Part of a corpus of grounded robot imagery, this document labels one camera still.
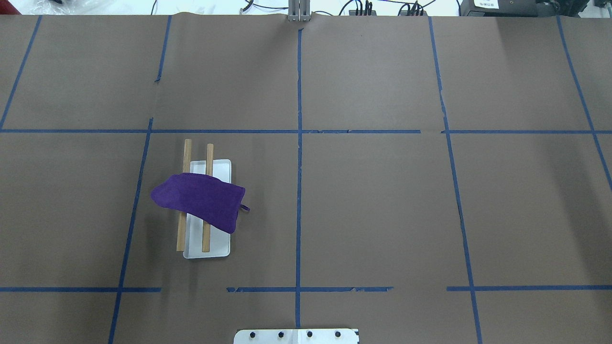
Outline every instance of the white plastic tray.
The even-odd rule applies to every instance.
[[[358,329],[240,330],[234,344],[359,344]]]
[[[231,161],[228,159],[214,160],[212,165],[212,176],[222,182],[231,183]],[[192,161],[191,173],[206,174],[206,161]],[[211,251],[202,252],[202,226],[204,221],[191,214],[187,214],[187,229],[185,230],[185,251],[183,257],[213,258],[226,257],[230,255],[231,235],[211,226]]]

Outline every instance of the wooden chopstick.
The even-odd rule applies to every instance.
[[[212,166],[214,164],[214,148],[212,143],[206,145],[206,175],[212,176]],[[211,251],[211,224],[204,221],[202,227],[202,252]]]
[[[183,148],[183,173],[190,171],[191,165],[191,139],[185,139],[185,148]],[[179,214],[179,230],[176,233],[176,251],[185,250],[185,229],[187,227],[187,214],[181,212]]]

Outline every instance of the blue tape line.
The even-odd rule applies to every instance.
[[[567,49],[567,42],[565,41],[565,34],[563,33],[563,25],[561,24],[560,16],[557,16],[557,26],[559,27],[559,35],[561,36],[561,43],[563,44],[563,50],[565,51],[565,57],[567,58],[567,64],[569,65],[570,71],[572,72],[572,78],[574,79],[574,83],[576,84],[576,90],[578,90],[578,96],[580,97],[580,102],[582,103],[582,108],[584,109],[586,120],[588,121],[589,127],[591,128],[591,133],[593,134],[593,140],[595,141],[595,147],[597,148],[597,153],[599,153],[599,159],[602,161],[603,172],[606,174],[606,178],[608,179],[608,186],[610,187],[610,190],[612,190],[612,176],[610,176],[608,164],[606,163],[606,159],[603,156],[602,147],[601,145],[599,145],[599,139],[597,138],[597,134],[595,132],[595,126],[593,125],[593,120],[591,119],[589,108],[586,106],[586,100],[584,99],[584,94],[582,93],[580,82],[578,82],[578,77],[576,76],[576,71],[574,70],[574,67],[573,67],[572,57],[570,56],[570,52]]]
[[[303,286],[302,292],[306,293],[346,293],[349,291],[366,292],[366,293],[386,293],[392,290],[392,286]]]
[[[117,293],[115,297],[115,307],[113,310],[113,319],[111,320],[111,331],[108,334],[108,344],[113,344],[114,341],[114,332],[117,328],[117,318],[119,317],[119,306],[121,305],[121,295],[122,293]]]
[[[2,133],[146,133],[146,129],[2,129]]]
[[[302,285],[302,30],[297,31],[297,220],[296,220],[296,329],[301,327]]]
[[[238,288],[227,288],[228,293],[295,293],[294,286],[240,286]]]
[[[17,72],[17,76],[15,77],[13,88],[10,90],[9,99],[6,101],[6,106],[4,107],[2,119],[0,119],[0,129],[2,129],[2,127],[4,126],[4,121],[6,121],[6,116],[9,113],[10,104],[13,102],[13,97],[15,96],[15,91],[17,90],[17,85],[19,84],[21,73],[23,73],[23,67],[26,66],[26,61],[28,60],[28,56],[30,55],[30,50],[32,50],[32,45],[34,44],[34,38],[36,38],[36,33],[38,32],[38,28],[40,27],[41,20],[42,20],[42,16],[39,15],[38,20],[36,21],[36,25],[34,26],[34,31],[32,32],[32,37],[30,37],[28,48],[26,49],[26,53],[23,55],[23,60],[21,60],[21,65],[19,66],[19,71]]]
[[[143,183],[143,172],[144,163],[147,160],[147,153],[149,152],[149,141],[151,140],[151,130],[153,128],[153,119],[149,120],[149,127],[147,129],[147,137],[144,141],[143,158],[140,161],[140,171],[138,173],[138,182],[136,183],[136,192],[134,194],[134,204],[132,206],[132,217],[130,218],[130,227],[127,231],[127,240],[125,241],[125,252],[123,254],[123,263],[121,264],[121,274],[119,275],[119,291],[117,291],[117,297],[115,299],[115,308],[113,311],[113,320],[111,322],[111,330],[108,335],[108,344],[112,344],[114,340],[114,332],[117,327],[117,317],[119,316],[119,306],[121,305],[121,293],[123,289],[123,283],[125,280],[125,270],[127,269],[127,261],[130,256],[130,246],[132,244],[132,234],[134,232],[134,223],[136,221],[136,209],[138,208],[138,200],[140,199],[140,188]]]
[[[228,293],[295,293],[297,288],[292,286],[241,286],[226,288]],[[300,293],[346,293],[350,291],[366,293],[386,293],[392,286],[301,286]]]
[[[168,133],[211,133],[211,134],[297,134],[297,130],[269,129],[269,130],[250,130],[250,129],[154,129],[154,134]]]
[[[420,134],[420,130],[351,130],[351,129],[324,129],[303,130],[304,134]]]
[[[478,305],[476,303],[476,292],[474,291],[474,277],[472,276],[472,263],[469,257],[469,247],[468,247],[468,236],[465,231],[465,221],[463,220],[463,208],[461,206],[461,195],[459,194],[459,183],[457,181],[457,170],[455,169],[455,157],[453,155],[452,143],[450,141],[450,127],[449,127],[449,119],[446,113],[446,106],[444,104],[444,99],[442,97],[442,77],[440,74],[440,65],[438,62],[438,52],[436,49],[436,39],[433,33],[433,22],[431,17],[427,17],[429,21],[429,32],[431,36],[431,47],[433,49],[433,60],[436,67],[436,77],[438,79],[438,91],[440,95],[440,106],[442,107],[442,113],[444,115],[444,130],[446,132],[446,145],[449,150],[449,159],[450,159],[450,170],[453,175],[453,185],[455,187],[455,199],[457,201],[457,211],[459,212],[459,222],[461,225],[461,235],[463,236],[463,253],[465,255],[465,265],[468,272],[468,282],[470,288],[470,296],[472,299],[472,312],[474,313],[474,324],[476,326],[476,339],[478,340],[478,344],[482,344],[482,333],[480,331],[480,316],[478,314]]]
[[[0,293],[117,293],[120,288],[82,286],[4,286]],[[161,288],[123,288],[123,293],[161,293]]]
[[[590,130],[448,130],[451,134],[590,134]]]
[[[157,79],[155,82],[158,82],[162,79],[162,71],[163,71],[163,60],[166,58],[166,46],[168,45],[168,35],[170,34],[170,23],[172,22],[172,16],[168,16],[168,23],[166,24],[166,36],[163,39],[163,47],[162,47],[162,57],[159,59],[159,71],[157,72]]]
[[[122,293],[161,293],[161,288],[123,288]]]
[[[468,286],[448,286],[446,291],[470,291]],[[475,291],[612,290],[612,285],[485,285]]]

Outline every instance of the purple cloth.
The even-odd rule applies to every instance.
[[[182,173],[158,185],[151,198],[158,206],[197,216],[218,229],[233,233],[245,189],[205,174]]]

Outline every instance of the label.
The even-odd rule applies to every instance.
[[[483,9],[499,9],[498,0],[474,0],[474,6]]]

